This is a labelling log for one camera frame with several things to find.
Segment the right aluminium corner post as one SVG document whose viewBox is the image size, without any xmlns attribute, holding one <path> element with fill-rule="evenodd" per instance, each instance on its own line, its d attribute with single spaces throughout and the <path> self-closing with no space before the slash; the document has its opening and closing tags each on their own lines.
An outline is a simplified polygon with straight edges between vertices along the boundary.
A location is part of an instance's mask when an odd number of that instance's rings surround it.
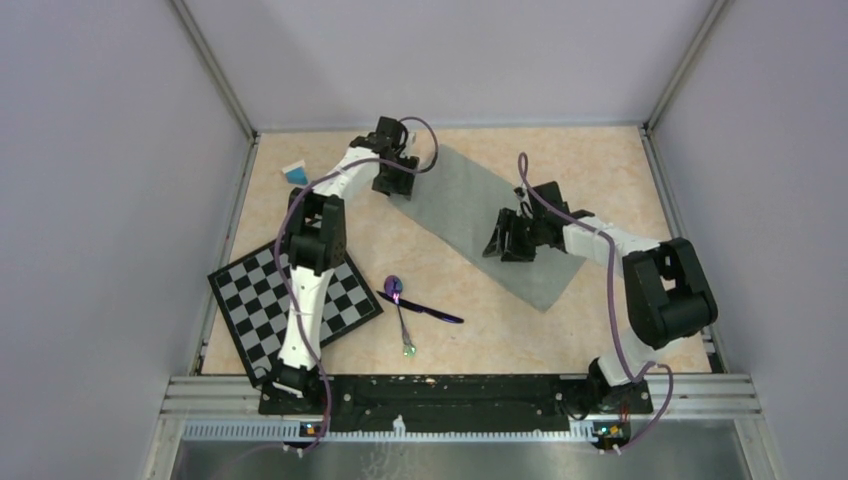
<svg viewBox="0 0 848 480">
<path fill-rule="evenodd" d="M 664 120 L 688 76 L 696 68 L 697 62 L 716 28 L 733 4 L 733 0 L 715 0 L 711 2 L 709 10 L 695 31 L 680 62 L 663 89 L 649 117 L 642 125 L 646 137 L 652 136 Z"/>
</svg>

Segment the iridescent purple knife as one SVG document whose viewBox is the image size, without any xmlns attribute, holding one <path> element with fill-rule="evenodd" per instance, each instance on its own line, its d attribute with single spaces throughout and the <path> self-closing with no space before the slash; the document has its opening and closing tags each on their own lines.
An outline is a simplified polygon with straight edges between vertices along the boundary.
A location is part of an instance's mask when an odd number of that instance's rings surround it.
<svg viewBox="0 0 848 480">
<path fill-rule="evenodd" d="M 409 311 L 412 311 L 412 312 L 415 312 L 415 313 L 419 313 L 419 314 L 426 314 L 426 315 L 429 315 L 433 318 L 436 318 L 438 320 L 441 320 L 441 321 L 444 321 L 444 322 L 447 322 L 447 323 L 463 324 L 465 322 L 465 320 L 461 317 L 458 317 L 458 316 L 455 316 L 455 315 L 452 315 L 452 314 L 448 314 L 448 313 L 442 312 L 440 310 L 436 310 L 434 308 L 422 306 L 420 304 L 405 300 L 403 298 L 395 299 L 394 297 L 392 297 L 389 294 L 382 292 L 382 291 L 378 291 L 377 295 L 380 298 L 396 305 L 397 307 L 399 307 L 401 309 L 406 309 L 406 310 L 409 310 Z"/>
</svg>

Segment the blue white wedge block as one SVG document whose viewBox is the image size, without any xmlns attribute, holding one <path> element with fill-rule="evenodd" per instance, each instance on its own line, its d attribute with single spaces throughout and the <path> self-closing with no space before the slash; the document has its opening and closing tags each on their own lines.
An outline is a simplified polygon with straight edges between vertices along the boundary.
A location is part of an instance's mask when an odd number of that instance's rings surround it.
<svg viewBox="0 0 848 480">
<path fill-rule="evenodd" d="M 304 160 L 299 160 L 281 169 L 281 173 L 285 180 L 295 186 L 306 186 L 310 183 L 306 164 Z"/>
</svg>

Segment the grey cloth napkin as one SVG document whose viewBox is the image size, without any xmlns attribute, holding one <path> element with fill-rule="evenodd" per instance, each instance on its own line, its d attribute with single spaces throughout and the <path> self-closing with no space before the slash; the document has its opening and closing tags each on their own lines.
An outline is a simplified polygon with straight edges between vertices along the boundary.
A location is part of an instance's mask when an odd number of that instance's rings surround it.
<svg viewBox="0 0 848 480">
<path fill-rule="evenodd" d="M 560 298 L 585 259 L 542 246 L 533 261 L 485 258 L 484 247 L 502 208 L 517 206 L 514 186 L 454 148 L 439 147 L 436 166 L 416 178 L 410 199 L 390 204 L 439 237 L 509 293 L 545 312 Z"/>
</svg>

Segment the left aluminium corner post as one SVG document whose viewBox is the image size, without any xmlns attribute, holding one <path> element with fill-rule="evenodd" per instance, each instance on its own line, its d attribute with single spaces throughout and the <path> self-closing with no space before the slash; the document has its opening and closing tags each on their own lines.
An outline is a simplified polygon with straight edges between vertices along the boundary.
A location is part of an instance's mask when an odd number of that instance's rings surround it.
<svg viewBox="0 0 848 480">
<path fill-rule="evenodd" d="M 167 4 L 184 30 L 189 44 L 198 56 L 204 72 L 214 86 L 226 110 L 236 122 L 245 138 L 250 143 L 253 143 L 258 135 L 257 130 L 249 120 L 245 108 L 238 99 L 234 88 L 218 62 L 209 42 L 205 38 L 188 3 L 184 0 L 168 0 Z"/>
</svg>

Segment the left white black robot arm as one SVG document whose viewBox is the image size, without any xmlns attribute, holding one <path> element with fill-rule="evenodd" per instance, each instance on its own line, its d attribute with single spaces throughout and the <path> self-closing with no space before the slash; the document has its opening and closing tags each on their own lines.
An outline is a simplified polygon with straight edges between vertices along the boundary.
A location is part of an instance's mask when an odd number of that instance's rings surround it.
<svg viewBox="0 0 848 480">
<path fill-rule="evenodd" d="M 329 172 L 290 194 L 273 251 L 289 265 L 288 324 L 269 381 L 297 413 L 314 410 L 321 397 L 321 321 L 332 276 L 345 262 L 346 203 L 366 187 L 409 200 L 420 164 L 408 152 L 413 142 L 403 120 L 383 116 L 374 131 L 350 142 Z"/>
</svg>

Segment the aluminium front frame rail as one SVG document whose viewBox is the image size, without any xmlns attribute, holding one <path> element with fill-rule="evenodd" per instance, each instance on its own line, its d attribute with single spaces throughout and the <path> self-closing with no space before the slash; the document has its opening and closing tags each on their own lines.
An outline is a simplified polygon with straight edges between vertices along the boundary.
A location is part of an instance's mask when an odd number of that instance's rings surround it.
<svg viewBox="0 0 848 480">
<path fill-rule="evenodd" d="M 192 440 L 248 440 L 305 443 L 317 436 L 328 442 L 593 442 L 599 436 L 622 438 L 642 423 L 756 418 L 762 408 L 752 381 L 742 374 L 650 375 L 644 379 L 654 404 L 650 414 L 591 415 L 565 431 L 530 433 L 411 433 L 401 419 L 382 432 L 332 433 L 330 413 L 321 417 L 262 415 L 262 388 L 244 376 L 175 377 L 160 413 L 180 419 Z"/>
</svg>

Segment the iridescent purple spoon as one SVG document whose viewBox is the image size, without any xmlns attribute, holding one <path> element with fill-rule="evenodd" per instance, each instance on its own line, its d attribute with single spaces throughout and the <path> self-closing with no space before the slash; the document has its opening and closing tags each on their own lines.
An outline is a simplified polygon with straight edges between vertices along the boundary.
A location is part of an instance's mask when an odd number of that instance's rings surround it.
<svg viewBox="0 0 848 480">
<path fill-rule="evenodd" d="M 411 339 L 400 305 L 401 294 L 403 292 L 403 283 L 400 278 L 396 275 L 387 276 L 384 280 L 383 292 L 396 306 L 403 342 L 403 354 L 405 357 L 413 357 L 416 354 L 416 346 Z"/>
</svg>

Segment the black grey checkerboard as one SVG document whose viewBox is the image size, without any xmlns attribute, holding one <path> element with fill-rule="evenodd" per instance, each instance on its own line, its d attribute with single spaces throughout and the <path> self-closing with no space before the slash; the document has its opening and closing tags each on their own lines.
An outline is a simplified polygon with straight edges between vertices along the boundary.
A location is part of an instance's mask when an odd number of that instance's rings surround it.
<svg viewBox="0 0 848 480">
<path fill-rule="evenodd" d="M 287 256 L 276 267 L 269 242 L 208 276 L 245 373 L 253 386 L 269 377 L 285 340 L 290 300 L 282 279 L 290 277 Z M 335 269 L 325 295 L 320 327 L 322 348 L 384 312 L 350 255 Z"/>
</svg>

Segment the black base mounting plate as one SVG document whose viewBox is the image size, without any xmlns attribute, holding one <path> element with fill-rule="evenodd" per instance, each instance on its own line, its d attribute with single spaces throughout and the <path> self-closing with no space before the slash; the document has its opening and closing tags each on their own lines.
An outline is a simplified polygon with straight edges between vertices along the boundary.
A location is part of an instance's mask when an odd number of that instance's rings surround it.
<svg viewBox="0 0 848 480">
<path fill-rule="evenodd" d="M 262 415 L 321 417 L 330 432 L 389 430 L 401 419 L 411 433 L 565 431 L 591 415 L 650 414 L 648 384 L 605 387 L 584 375 L 337 375 L 306 398 L 262 388 Z"/>
</svg>

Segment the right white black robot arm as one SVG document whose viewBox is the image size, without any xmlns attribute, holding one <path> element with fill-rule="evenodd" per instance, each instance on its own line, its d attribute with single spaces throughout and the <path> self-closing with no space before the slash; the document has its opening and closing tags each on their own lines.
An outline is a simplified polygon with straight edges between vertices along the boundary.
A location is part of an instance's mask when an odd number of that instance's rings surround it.
<svg viewBox="0 0 848 480">
<path fill-rule="evenodd" d="M 518 209 L 500 209 L 483 254 L 531 262 L 540 246 L 595 262 L 624 282 L 629 328 L 613 350 L 594 359 L 581 393 L 600 412 L 612 412 L 627 388 L 642 380 L 664 353 L 714 323 L 718 307 L 693 244 L 629 233 L 588 210 L 572 210 L 552 181 L 517 187 Z"/>
</svg>

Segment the aluminium corner post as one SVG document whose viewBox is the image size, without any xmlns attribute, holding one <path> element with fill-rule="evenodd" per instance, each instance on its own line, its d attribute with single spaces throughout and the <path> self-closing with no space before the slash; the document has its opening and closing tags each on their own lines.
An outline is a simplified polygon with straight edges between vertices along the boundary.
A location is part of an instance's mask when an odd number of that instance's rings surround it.
<svg viewBox="0 0 848 480">
<path fill-rule="evenodd" d="M 642 125 L 646 137 L 652 136 L 664 120 L 688 76 L 696 68 L 697 62 L 716 28 L 733 4 L 733 0 L 715 0 L 711 2 L 709 10 L 695 31 L 680 62 L 663 89 L 649 117 Z"/>
<path fill-rule="evenodd" d="M 253 143 L 258 135 L 257 130 L 249 120 L 245 108 L 238 99 L 234 88 L 218 62 L 209 42 L 205 38 L 188 3 L 184 0 L 168 0 L 167 4 L 184 30 L 189 44 L 198 56 L 204 72 L 214 86 L 226 110 L 236 122 L 245 138 L 250 143 Z"/>
</svg>

